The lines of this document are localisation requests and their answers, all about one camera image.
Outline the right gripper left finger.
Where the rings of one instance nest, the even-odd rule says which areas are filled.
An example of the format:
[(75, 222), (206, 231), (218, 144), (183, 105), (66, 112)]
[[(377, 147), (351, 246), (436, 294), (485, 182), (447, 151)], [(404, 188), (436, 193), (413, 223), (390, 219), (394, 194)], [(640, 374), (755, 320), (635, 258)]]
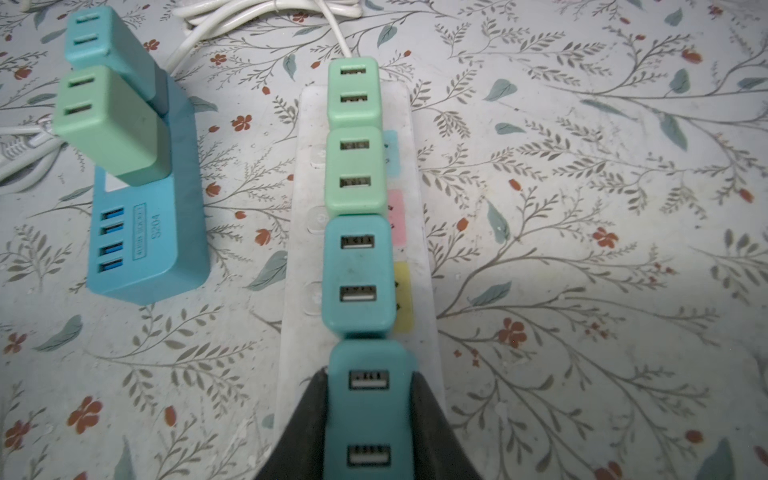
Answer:
[(254, 479), (322, 479), (327, 411), (328, 375), (320, 369)]

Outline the teal charger cube top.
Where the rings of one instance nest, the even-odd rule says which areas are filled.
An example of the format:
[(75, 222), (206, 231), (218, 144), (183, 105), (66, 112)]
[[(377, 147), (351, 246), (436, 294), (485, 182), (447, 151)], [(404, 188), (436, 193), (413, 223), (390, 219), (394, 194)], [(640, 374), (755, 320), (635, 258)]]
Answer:
[(325, 479), (413, 479), (414, 357), (395, 340), (339, 342), (328, 365)]

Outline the green charger cube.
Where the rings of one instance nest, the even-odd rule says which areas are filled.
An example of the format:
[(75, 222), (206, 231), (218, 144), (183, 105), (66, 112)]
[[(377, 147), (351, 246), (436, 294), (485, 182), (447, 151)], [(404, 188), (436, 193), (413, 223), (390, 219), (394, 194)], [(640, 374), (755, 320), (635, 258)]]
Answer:
[(374, 58), (340, 58), (330, 63), (327, 116), (331, 130), (383, 128), (379, 64)]
[(326, 142), (324, 202), (332, 218), (387, 213), (383, 132), (375, 126), (332, 129)]
[(129, 186), (158, 181), (171, 173), (168, 127), (107, 66), (73, 71), (59, 81), (53, 130)]

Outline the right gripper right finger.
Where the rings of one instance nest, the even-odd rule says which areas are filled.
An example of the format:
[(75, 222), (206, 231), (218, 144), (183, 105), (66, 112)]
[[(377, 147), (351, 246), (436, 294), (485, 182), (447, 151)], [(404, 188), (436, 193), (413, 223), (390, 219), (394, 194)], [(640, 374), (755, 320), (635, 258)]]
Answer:
[(410, 421), (416, 479), (481, 479), (420, 372), (412, 374)]

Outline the teal power strip with USB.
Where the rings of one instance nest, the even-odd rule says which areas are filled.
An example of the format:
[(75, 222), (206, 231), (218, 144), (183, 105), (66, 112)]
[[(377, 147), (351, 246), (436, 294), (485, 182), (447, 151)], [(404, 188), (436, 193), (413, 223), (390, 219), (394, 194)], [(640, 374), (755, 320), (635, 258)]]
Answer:
[(173, 80), (167, 85), (170, 175), (131, 187), (94, 173), (86, 285), (137, 305), (196, 289), (211, 271), (194, 109)]

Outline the white multicolour power strip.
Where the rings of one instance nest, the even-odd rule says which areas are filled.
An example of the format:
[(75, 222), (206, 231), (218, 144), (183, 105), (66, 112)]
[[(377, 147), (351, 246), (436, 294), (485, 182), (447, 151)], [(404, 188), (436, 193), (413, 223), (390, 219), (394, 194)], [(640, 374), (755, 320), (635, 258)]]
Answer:
[(343, 340), (385, 339), (402, 344), (416, 361), (414, 372), (424, 376), (444, 413), (444, 381), (411, 108), (402, 85), (387, 83), (381, 93), (389, 208), (386, 219), (391, 226), (396, 295), (394, 327), (385, 337), (342, 338), (322, 321), (324, 233), (334, 218), (326, 210), (323, 192), (329, 131), (327, 90), (310, 86), (302, 92), (299, 103), (275, 446), (312, 376), (320, 369), (327, 372), (331, 352)]

